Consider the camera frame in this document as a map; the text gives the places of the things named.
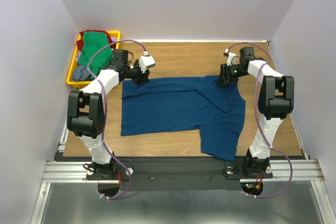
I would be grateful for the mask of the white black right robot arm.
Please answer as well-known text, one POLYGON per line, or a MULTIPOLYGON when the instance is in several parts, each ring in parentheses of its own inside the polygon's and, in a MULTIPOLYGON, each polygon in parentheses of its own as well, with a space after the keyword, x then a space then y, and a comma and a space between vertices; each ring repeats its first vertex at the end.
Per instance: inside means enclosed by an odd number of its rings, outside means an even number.
POLYGON ((227 61, 220 67, 219 86, 235 83, 247 75, 256 78, 254 113, 258 129, 241 170, 248 177, 270 173, 274 138, 284 119, 293 111, 295 80, 274 70, 262 57, 255 56, 253 44, 241 48, 238 55, 227 48, 224 56, 227 61))

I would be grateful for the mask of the blue t shirt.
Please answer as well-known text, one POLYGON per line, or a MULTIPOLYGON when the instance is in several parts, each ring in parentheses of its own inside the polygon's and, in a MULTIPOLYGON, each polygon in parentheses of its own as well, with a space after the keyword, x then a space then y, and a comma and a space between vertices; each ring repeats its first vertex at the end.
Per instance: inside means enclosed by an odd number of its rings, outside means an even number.
POLYGON ((246 102, 236 83, 218 76, 156 78, 122 83, 121 136, 199 130, 202 153, 233 162, 246 102))

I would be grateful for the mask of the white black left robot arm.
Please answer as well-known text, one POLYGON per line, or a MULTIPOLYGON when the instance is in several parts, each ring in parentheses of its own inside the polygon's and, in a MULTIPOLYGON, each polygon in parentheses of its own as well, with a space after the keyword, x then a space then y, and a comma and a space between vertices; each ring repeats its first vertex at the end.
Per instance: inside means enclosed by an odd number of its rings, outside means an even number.
POLYGON ((104 140, 107 94, 125 79, 137 86, 149 82, 149 69, 155 66, 148 51, 134 64, 128 62, 128 54, 127 50, 117 51, 117 58, 107 63, 89 85, 69 93, 67 129, 82 140, 91 154, 92 162, 83 166, 88 176, 112 179, 118 173, 116 160, 104 140))

